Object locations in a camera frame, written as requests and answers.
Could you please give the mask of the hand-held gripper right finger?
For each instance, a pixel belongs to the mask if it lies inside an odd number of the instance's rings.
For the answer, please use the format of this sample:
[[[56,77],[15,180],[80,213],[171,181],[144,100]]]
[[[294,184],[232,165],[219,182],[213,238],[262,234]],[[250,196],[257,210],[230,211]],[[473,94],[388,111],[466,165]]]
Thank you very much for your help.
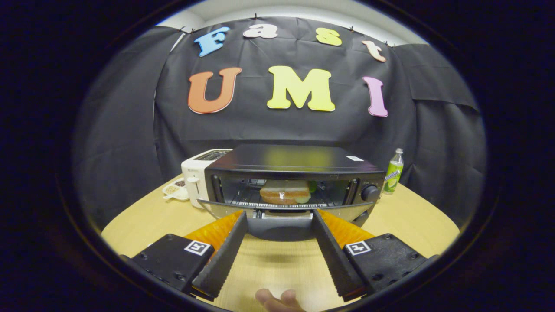
[[[380,292],[437,258],[425,257],[391,233],[372,235],[323,209],[314,211],[312,229],[345,302]]]

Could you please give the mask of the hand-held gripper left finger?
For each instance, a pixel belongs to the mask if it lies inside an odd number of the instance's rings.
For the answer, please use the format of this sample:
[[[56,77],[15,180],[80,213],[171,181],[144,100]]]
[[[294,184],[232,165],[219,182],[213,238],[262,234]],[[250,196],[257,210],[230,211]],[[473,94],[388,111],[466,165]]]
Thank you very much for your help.
[[[165,286],[213,301],[246,232],[246,213],[237,211],[184,237],[166,234],[131,257],[130,263]]]

